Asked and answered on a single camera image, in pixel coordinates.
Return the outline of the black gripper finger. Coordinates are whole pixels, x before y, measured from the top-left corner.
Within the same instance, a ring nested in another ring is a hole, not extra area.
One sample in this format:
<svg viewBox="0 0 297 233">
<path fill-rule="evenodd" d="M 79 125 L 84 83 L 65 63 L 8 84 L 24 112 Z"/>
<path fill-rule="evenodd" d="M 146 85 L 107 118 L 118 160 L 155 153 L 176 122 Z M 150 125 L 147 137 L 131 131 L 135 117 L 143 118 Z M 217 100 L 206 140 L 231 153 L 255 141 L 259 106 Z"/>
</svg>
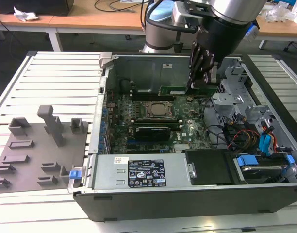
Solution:
<svg viewBox="0 0 297 233">
<path fill-rule="evenodd" d="M 187 87 L 200 88 L 211 83 L 210 71 L 215 65 L 215 55 L 202 47 L 197 41 L 193 41 L 189 61 L 189 79 Z"/>
</svg>

